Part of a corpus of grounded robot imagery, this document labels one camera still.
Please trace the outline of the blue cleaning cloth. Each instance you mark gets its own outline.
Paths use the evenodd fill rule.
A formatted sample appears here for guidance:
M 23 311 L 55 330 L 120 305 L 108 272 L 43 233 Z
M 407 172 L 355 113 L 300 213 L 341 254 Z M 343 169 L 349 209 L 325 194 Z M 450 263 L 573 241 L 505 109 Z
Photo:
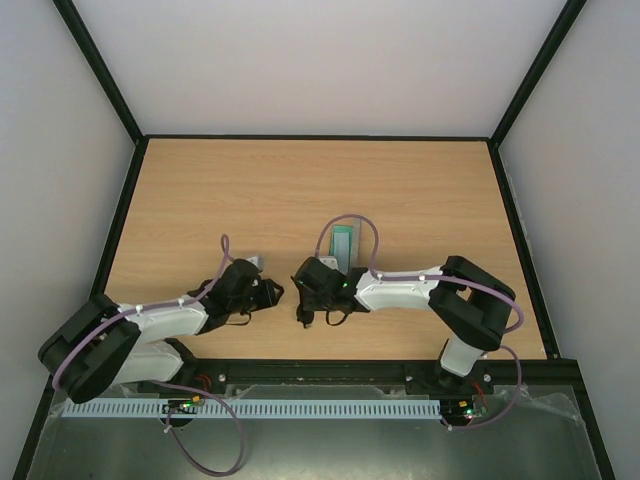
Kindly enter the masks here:
M 337 231 L 333 234 L 333 256 L 338 260 L 339 271 L 343 274 L 350 269 L 351 247 L 350 231 Z

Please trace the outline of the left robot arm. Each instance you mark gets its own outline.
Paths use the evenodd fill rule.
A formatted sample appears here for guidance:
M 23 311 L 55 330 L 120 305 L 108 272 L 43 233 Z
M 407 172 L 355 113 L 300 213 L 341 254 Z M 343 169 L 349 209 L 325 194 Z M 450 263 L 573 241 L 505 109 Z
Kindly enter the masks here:
M 234 315 L 249 318 L 276 306 L 284 289 L 261 272 L 259 258 L 236 259 L 219 277 L 156 304 L 117 304 L 97 294 L 42 344 L 37 357 L 54 388 L 77 404 L 119 384 L 189 386 L 197 360 L 181 337 L 209 333 Z

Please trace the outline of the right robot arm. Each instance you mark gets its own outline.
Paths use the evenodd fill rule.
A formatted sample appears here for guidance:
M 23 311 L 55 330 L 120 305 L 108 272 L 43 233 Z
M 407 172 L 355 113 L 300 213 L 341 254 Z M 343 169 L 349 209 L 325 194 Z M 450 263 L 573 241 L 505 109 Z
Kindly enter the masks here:
M 480 357 L 497 351 L 510 315 L 524 322 L 513 290 L 462 256 L 427 270 L 382 272 L 355 267 L 343 273 L 334 262 L 309 257 L 292 277 L 298 289 L 297 321 L 305 326 L 314 314 L 371 313 L 392 308 L 433 312 L 451 331 L 428 383 L 455 392 L 471 379 Z

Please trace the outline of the grey leather glasses case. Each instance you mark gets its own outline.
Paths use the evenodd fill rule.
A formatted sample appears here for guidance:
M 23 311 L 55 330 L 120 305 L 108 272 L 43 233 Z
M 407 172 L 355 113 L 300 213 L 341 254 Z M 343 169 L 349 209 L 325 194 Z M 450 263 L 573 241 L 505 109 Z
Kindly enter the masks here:
M 355 217 L 339 220 L 330 227 L 329 255 L 343 274 L 358 262 L 360 232 L 361 221 Z

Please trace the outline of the black sunglasses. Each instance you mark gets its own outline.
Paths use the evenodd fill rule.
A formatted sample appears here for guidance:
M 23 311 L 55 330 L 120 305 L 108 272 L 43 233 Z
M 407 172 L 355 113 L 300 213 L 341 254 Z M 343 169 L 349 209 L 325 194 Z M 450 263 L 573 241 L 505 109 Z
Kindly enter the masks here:
M 301 295 L 299 304 L 296 307 L 296 321 L 304 329 L 309 329 L 314 321 L 314 316 L 321 308 L 313 295 Z

